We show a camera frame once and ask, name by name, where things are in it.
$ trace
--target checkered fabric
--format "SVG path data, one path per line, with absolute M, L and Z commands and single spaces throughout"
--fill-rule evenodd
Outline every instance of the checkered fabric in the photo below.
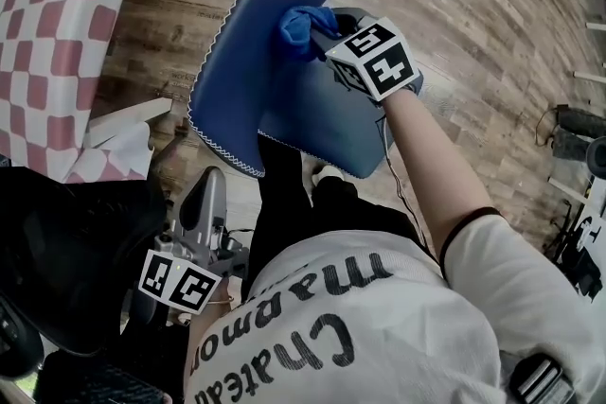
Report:
M 146 175 L 82 148 L 121 3 L 0 0 L 0 153 L 16 165 L 67 183 Z

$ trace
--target hand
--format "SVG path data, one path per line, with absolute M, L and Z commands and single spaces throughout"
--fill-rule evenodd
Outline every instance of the hand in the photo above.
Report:
M 208 300 L 208 301 L 211 301 L 211 302 L 229 301 L 229 293 L 227 292 L 228 286 L 229 286 L 229 278 L 222 279 L 221 283 L 219 283 L 219 286 L 217 287 L 215 292 L 212 293 L 212 296 L 210 297 L 210 300 Z

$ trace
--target person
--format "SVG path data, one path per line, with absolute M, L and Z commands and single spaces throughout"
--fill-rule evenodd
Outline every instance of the person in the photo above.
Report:
M 421 101 L 383 101 L 438 256 L 399 211 L 261 138 L 266 176 L 242 304 L 226 285 L 190 326 L 189 404 L 512 399 L 512 362 L 545 353 L 587 402 L 604 355 L 566 278 L 492 206 Z

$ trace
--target shoe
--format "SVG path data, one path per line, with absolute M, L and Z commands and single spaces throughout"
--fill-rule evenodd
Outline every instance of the shoe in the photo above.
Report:
M 337 167 L 333 166 L 318 166 L 312 172 L 312 182 L 314 187 L 318 187 L 320 181 L 325 177 L 337 177 L 342 181 L 345 180 L 345 176 L 343 172 L 339 170 Z

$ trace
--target cable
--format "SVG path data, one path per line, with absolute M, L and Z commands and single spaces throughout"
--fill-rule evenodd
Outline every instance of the cable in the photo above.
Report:
M 232 229 L 231 231 L 227 231 L 227 235 L 231 236 L 231 233 L 254 233 L 254 232 L 255 232 L 254 229 L 241 228 L 241 229 Z
M 551 131 L 551 133 L 547 136 L 547 138 L 545 138 L 545 141 L 543 143 L 539 143 L 539 125 L 541 125 L 541 122 L 543 121 L 543 118 L 545 118 L 545 115 L 551 112 L 555 112 L 556 108 L 549 108 L 547 111 L 545 111 L 542 115 L 541 118 L 539 118 L 539 121 L 537 122 L 537 126 L 534 128 L 534 144 L 537 147 L 544 147 L 545 145 L 547 145 L 547 143 L 549 143 L 549 139 L 553 138 L 553 132 L 556 130 L 556 127 L 553 128 L 553 130 Z
M 429 255 L 435 262 L 437 262 L 436 258 L 434 257 L 434 255 L 432 255 L 432 252 L 429 250 L 429 244 L 427 243 L 427 238 L 425 237 L 425 234 L 423 233 L 423 230 L 420 227 L 419 220 L 417 219 L 417 215 L 415 214 L 415 211 L 413 211 L 412 207 L 410 206 L 410 203 L 406 199 L 406 196 L 404 194 L 404 188 L 401 183 L 401 179 L 398 176 L 398 174 L 396 173 L 396 170 L 394 169 L 393 164 L 391 163 L 391 158 L 389 157 L 389 149 L 387 146 L 387 118 L 385 116 L 383 116 L 383 118 L 380 118 L 379 120 L 377 120 L 377 122 L 382 122 L 380 135 L 381 135 L 381 140 L 383 142 L 383 151 L 385 153 L 385 160 L 387 161 L 387 166 L 389 167 L 389 170 L 391 171 L 391 174 L 393 175 L 394 180 L 396 181 L 396 194 L 398 195 L 400 200 L 403 202 L 404 207 L 406 207 L 406 210 L 412 215 L 413 220 L 415 221 L 415 224 L 417 225 L 417 229 L 419 230 L 419 234 L 422 239 L 422 243 L 419 245 L 419 247 L 423 250 L 423 252 L 425 252 L 427 255 Z

